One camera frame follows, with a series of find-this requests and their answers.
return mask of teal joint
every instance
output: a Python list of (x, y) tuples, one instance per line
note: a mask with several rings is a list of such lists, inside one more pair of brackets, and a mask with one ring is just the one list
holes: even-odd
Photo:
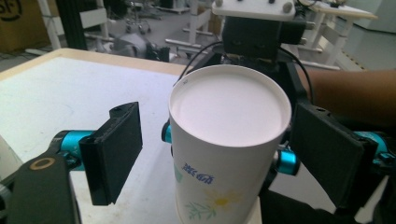
[(172, 143), (172, 133), (171, 133), (171, 130), (172, 130), (171, 125), (169, 125), (169, 126), (166, 128), (166, 133), (165, 133), (165, 142), (167, 142), (167, 143)]
[(388, 152), (388, 147), (385, 141), (382, 139), (382, 137), (377, 134), (377, 133), (371, 133), (371, 132), (355, 132), (355, 134), (370, 138), (371, 140), (375, 141), (378, 143), (378, 147), (376, 148), (375, 155), (379, 155), (380, 153), (387, 153)]
[(279, 161), (280, 163), (277, 167), (278, 172), (286, 175), (294, 175), (298, 161), (293, 152), (287, 150), (280, 151)]
[(81, 161), (81, 165), (74, 170), (84, 171), (85, 167), (82, 163), (81, 150), (79, 148), (78, 141), (81, 138), (91, 135), (93, 131), (70, 131), (62, 141), (61, 151), (68, 151), (72, 156), (78, 158)]

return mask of human arm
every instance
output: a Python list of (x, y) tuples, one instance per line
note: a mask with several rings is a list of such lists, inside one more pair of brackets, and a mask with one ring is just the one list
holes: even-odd
[[(381, 127), (396, 126), (396, 70), (308, 70), (314, 105), (356, 121)], [(303, 71), (300, 80), (310, 95)]]

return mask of background furniture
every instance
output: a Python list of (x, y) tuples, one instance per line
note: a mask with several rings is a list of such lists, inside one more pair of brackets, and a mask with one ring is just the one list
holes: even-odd
[[(301, 0), (301, 2), (305, 5), (310, 5), (313, 1)], [(352, 28), (353, 22), (359, 19), (377, 19), (377, 16), (371, 12), (348, 6), (330, 7), (329, 4), (316, 2), (313, 6), (309, 8), (316, 13), (314, 20), (315, 29), (313, 34), (310, 36), (310, 39), (307, 41), (307, 45), (299, 48), (322, 52), (322, 49), (319, 48), (318, 44), (320, 39), (324, 37), (329, 41), (330, 44), (332, 44), (332, 52), (325, 63), (303, 63), (306, 65), (332, 70), (340, 69), (338, 66), (334, 65), (334, 63), (337, 54), (341, 52), (342, 48), (347, 42), (347, 38), (350, 29)], [(338, 31), (335, 29), (335, 27), (329, 25), (329, 21), (335, 16), (340, 16), (346, 19), (346, 23), (341, 31)], [(298, 51), (294, 50), (293, 53), (297, 54), (296, 56), (298, 56)]]
[(188, 11), (185, 0), (160, 0), (160, 6), (157, 7), (160, 10), (176, 12), (181, 14), (182, 12)]
[(142, 8), (139, 10), (139, 17), (140, 18), (149, 18), (154, 20), (161, 20), (161, 16), (152, 12), (152, 10), (157, 10), (154, 6), (152, 6), (151, 1), (149, 0), (142, 0), (141, 1)]
[[(37, 0), (40, 5), (41, 14), (44, 24), (47, 27), (49, 40), (53, 49), (60, 49), (61, 42), (59, 35), (64, 35), (61, 18), (57, 13), (57, 7), (52, 0)], [(89, 28), (96, 25), (101, 26), (102, 38), (109, 39), (107, 28), (107, 14), (104, 8), (103, 0), (96, 0), (97, 9), (80, 12), (82, 27)]]
[[(198, 3), (199, 0), (190, 0), (190, 29), (183, 29), (183, 31), (190, 32), (189, 41), (180, 41), (175, 39), (165, 39), (166, 43), (181, 45), (185, 47), (193, 47), (200, 48), (201, 45), (196, 44), (195, 39), (197, 34), (203, 35), (213, 35), (209, 33), (208, 30), (208, 22), (210, 20), (211, 10), (211, 1), (206, 0), (206, 9), (201, 14), (198, 14)], [(203, 27), (203, 31), (197, 31), (200, 27)]]
[(355, 24), (368, 30), (396, 33), (396, 1), (348, 0), (346, 4), (378, 16), (378, 20), (358, 20), (354, 21)]
[(149, 22), (141, 20), (139, 15), (139, 10), (142, 10), (144, 7), (143, 3), (137, 3), (136, 0), (126, 0), (125, 4), (128, 6), (128, 14), (125, 16), (126, 33), (132, 33), (133, 26), (137, 27), (141, 35), (144, 35), (146, 32), (150, 33)]

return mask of cup rim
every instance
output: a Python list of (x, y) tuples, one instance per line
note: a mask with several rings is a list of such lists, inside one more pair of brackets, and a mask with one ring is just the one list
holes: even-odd
[(207, 139), (202, 139), (203, 141), (216, 145), (216, 146), (222, 146), (222, 147), (254, 147), (257, 145), (262, 145), (268, 142), (272, 142), (274, 139), (278, 138), (280, 135), (283, 134), (283, 132), (285, 132), (285, 130), (288, 128), (288, 126), (290, 125), (290, 120), (291, 120), (291, 104), (290, 104), (290, 100), (289, 97), (287, 96), (287, 94), (283, 91), (283, 89), (275, 82), (273, 81), (271, 78), (269, 78), (267, 75), (256, 71), (254, 69), (251, 68), (247, 68), (244, 66), (240, 66), (240, 65), (232, 65), (232, 64), (218, 64), (218, 65), (211, 65), (211, 66), (207, 66), (207, 67), (203, 67), (200, 69), (197, 69), (189, 74), (187, 74), (186, 76), (184, 76), (181, 80), (179, 80), (174, 88), (172, 89), (171, 95), (169, 97), (168, 100), (168, 109), (169, 109), (169, 113), (171, 116), (171, 119), (173, 119), (173, 121), (180, 127), (182, 128), (186, 133), (188, 133), (189, 135), (195, 137), (195, 138), (199, 138), (197, 136), (195, 136), (193, 133), (191, 133), (189, 131), (189, 129), (185, 128), (178, 120), (177, 120), (177, 116), (175, 116), (175, 113), (173, 112), (173, 104), (174, 104), (174, 98), (177, 95), (177, 92), (180, 91), (180, 89), (183, 87), (183, 83), (185, 83), (186, 80), (191, 80), (194, 78), (197, 78), (198, 76), (201, 77), (207, 77), (207, 76), (213, 76), (213, 72), (214, 71), (219, 71), (219, 69), (224, 70), (224, 71), (228, 71), (228, 72), (232, 72), (233, 74), (239, 74), (239, 75), (244, 75), (249, 74), (250, 76), (254, 76), (251, 78), (257, 78), (257, 79), (261, 79), (262, 83), (265, 83), (265, 85), (268, 85), (269, 87), (271, 87), (271, 92), (273, 93), (273, 95), (275, 95), (278, 100), (280, 100), (281, 102), (278, 102), (279, 105), (282, 105), (282, 122), (281, 122), (281, 126), (279, 128), (279, 131), (274, 133), (272, 135), (272, 137), (269, 138), (265, 138), (262, 141), (258, 141), (256, 144), (246, 144), (246, 145), (242, 145), (242, 146), (234, 146), (234, 145), (225, 145), (225, 144), (219, 144), (219, 143), (214, 143), (211, 141), (208, 141)]

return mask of cardboard box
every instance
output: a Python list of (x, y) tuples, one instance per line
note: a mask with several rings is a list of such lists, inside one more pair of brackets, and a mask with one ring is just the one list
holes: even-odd
[(37, 0), (0, 1), (0, 52), (40, 48), (49, 43)]

